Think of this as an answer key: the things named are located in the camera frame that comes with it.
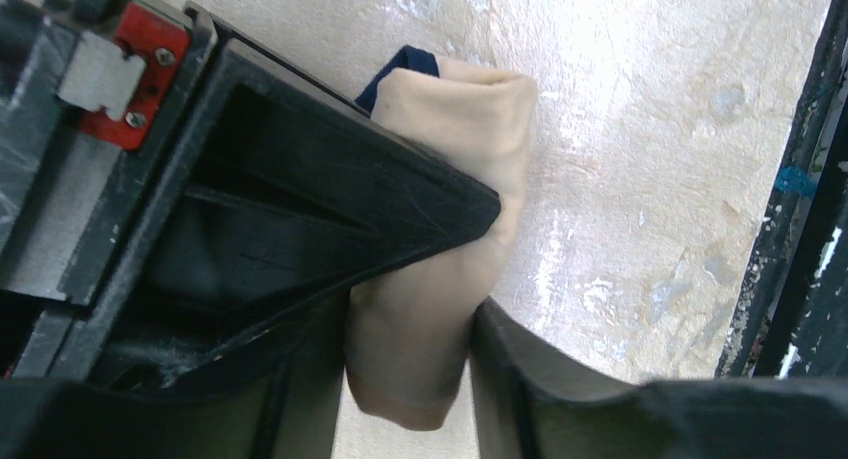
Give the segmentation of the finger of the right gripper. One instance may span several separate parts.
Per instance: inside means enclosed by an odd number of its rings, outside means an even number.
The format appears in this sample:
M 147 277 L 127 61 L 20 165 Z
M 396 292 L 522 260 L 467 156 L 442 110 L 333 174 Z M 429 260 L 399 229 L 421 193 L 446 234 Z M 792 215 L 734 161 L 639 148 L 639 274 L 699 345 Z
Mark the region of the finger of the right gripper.
M 409 263 L 449 227 L 482 225 L 498 208 L 488 187 L 217 19 L 190 175 L 211 186 L 219 207 L 212 337 L 199 365 L 174 377 L 51 379 L 134 393 L 170 388 L 295 312 Z

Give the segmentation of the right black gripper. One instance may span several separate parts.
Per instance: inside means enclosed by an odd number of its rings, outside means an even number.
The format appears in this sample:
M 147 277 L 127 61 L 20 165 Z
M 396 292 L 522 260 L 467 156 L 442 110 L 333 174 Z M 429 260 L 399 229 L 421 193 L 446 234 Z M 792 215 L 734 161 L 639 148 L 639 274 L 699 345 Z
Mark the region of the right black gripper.
M 188 38 L 165 86 L 138 84 L 155 109 L 128 106 L 143 142 L 129 152 L 82 129 L 86 87 L 113 91 L 152 53 L 108 34 L 137 6 L 145 31 Z M 15 377 L 174 377 L 200 363 L 219 305 L 219 207 L 192 181 L 198 97 L 218 19 L 189 3 L 45 0 L 1 7 L 1 367 Z

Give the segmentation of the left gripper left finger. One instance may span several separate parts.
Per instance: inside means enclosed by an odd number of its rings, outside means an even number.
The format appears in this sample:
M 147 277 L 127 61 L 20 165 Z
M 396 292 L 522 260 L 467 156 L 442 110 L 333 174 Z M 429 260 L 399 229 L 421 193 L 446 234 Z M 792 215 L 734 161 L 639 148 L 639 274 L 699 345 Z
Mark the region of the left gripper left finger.
M 328 458 L 339 408 L 346 292 L 145 393 L 69 381 L 1 384 L 5 458 Z

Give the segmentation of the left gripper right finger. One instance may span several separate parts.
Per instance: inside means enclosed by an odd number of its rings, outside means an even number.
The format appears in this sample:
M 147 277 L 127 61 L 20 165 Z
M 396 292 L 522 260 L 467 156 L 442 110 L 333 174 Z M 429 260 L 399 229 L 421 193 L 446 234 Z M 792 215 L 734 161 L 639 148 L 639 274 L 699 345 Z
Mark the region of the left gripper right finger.
M 843 379 L 630 384 L 565 355 L 495 301 L 474 313 L 484 458 L 843 458 Z

